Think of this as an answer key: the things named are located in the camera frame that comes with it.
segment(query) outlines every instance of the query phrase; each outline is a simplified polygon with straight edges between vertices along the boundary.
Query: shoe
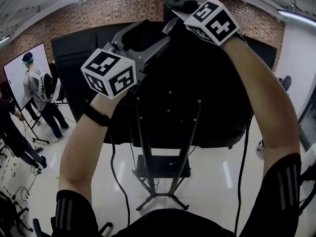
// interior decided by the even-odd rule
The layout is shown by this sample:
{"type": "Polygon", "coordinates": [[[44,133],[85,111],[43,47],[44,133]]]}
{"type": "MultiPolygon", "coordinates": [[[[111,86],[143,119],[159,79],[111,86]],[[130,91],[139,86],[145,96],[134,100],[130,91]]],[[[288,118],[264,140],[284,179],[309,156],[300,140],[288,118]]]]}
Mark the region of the shoe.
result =
{"type": "Polygon", "coordinates": [[[46,158],[44,156],[41,156],[41,158],[43,159],[41,165],[43,166],[43,168],[46,168],[47,167],[46,158]]]}
{"type": "Polygon", "coordinates": [[[53,140],[53,143],[58,143],[60,142],[61,140],[63,140],[65,137],[62,135],[60,138],[56,138],[53,140]]]}

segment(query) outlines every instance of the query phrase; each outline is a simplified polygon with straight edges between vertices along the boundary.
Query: black partition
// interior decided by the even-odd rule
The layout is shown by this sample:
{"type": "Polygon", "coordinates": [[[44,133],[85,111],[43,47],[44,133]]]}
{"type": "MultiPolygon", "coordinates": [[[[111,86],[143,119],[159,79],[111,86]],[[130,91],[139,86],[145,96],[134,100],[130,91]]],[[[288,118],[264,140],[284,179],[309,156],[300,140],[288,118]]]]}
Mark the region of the black partition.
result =
{"type": "MultiPolygon", "coordinates": [[[[96,94],[86,83],[81,66],[96,48],[103,48],[126,25],[88,29],[52,40],[59,78],[76,121],[81,117],[83,103],[96,94]]],[[[162,38],[163,27],[161,22],[151,22],[143,36],[135,39],[133,48],[143,50],[162,38]]],[[[264,54],[261,57],[273,66],[275,48],[260,46],[257,41],[256,44],[264,54]]],[[[150,117],[153,148],[180,148],[182,121],[201,90],[205,97],[192,145],[226,147],[241,139],[251,106],[232,62],[221,48],[201,41],[182,27],[172,36],[168,50],[146,68],[146,73],[142,101],[150,117]]],[[[116,144],[132,142],[140,147],[135,100],[130,92],[116,108],[113,123],[111,134],[116,144]]]]}

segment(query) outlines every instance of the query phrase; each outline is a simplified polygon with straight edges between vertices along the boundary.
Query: gray stripe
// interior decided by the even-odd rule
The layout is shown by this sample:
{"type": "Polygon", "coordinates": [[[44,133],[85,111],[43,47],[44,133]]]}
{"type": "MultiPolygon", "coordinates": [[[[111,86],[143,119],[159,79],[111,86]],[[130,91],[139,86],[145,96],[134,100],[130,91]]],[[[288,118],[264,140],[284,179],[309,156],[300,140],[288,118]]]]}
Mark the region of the gray stripe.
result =
{"type": "Polygon", "coordinates": [[[63,229],[63,218],[64,218],[64,212],[65,212],[65,202],[66,199],[63,198],[62,202],[61,202],[61,213],[60,213],[60,222],[59,222],[59,228],[63,229]]]}
{"type": "Polygon", "coordinates": [[[284,186],[283,186],[282,176],[280,172],[277,174],[277,179],[278,179],[278,184],[280,187],[281,208],[282,210],[284,210],[285,209],[284,186]]]}
{"type": "Polygon", "coordinates": [[[57,229],[57,227],[58,227],[58,212],[59,212],[59,207],[60,207],[60,199],[58,199],[58,201],[57,201],[57,210],[56,210],[56,218],[55,218],[55,223],[56,223],[56,225],[55,225],[55,228],[57,229]]]}
{"type": "Polygon", "coordinates": [[[297,168],[296,168],[296,164],[294,164],[294,184],[295,184],[295,192],[296,192],[296,202],[299,201],[299,188],[298,188],[298,185],[297,185],[297,168]]]}
{"type": "Polygon", "coordinates": [[[70,223],[71,223],[71,210],[73,208],[73,201],[70,200],[68,204],[68,214],[67,214],[67,230],[70,231],[70,223]]]}
{"type": "Polygon", "coordinates": [[[286,168],[286,175],[287,175],[287,183],[288,183],[288,193],[290,196],[290,205],[293,204],[293,190],[292,190],[292,179],[291,179],[291,172],[290,168],[286,168]]]}

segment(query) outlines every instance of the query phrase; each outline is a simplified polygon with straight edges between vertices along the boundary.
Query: man in gray shirt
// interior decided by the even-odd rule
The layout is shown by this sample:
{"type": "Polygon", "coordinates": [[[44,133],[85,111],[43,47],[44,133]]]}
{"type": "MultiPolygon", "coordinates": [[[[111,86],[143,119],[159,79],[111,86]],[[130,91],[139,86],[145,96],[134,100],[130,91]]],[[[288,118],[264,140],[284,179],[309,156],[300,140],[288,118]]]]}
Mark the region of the man in gray shirt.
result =
{"type": "Polygon", "coordinates": [[[56,136],[56,138],[53,140],[53,143],[57,143],[64,139],[64,136],[62,135],[54,117],[58,120],[60,126],[63,129],[68,130],[69,126],[56,104],[50,103],[45,93],[44,87],[39,87],[41,68],[34,64],[33,54],[30,52],[26,53],[23,56],[22,61],[25,67],[28,69],[25,73],[23,81],[25,97],[28,100],[33,97],[40,114],[56,136]]]}

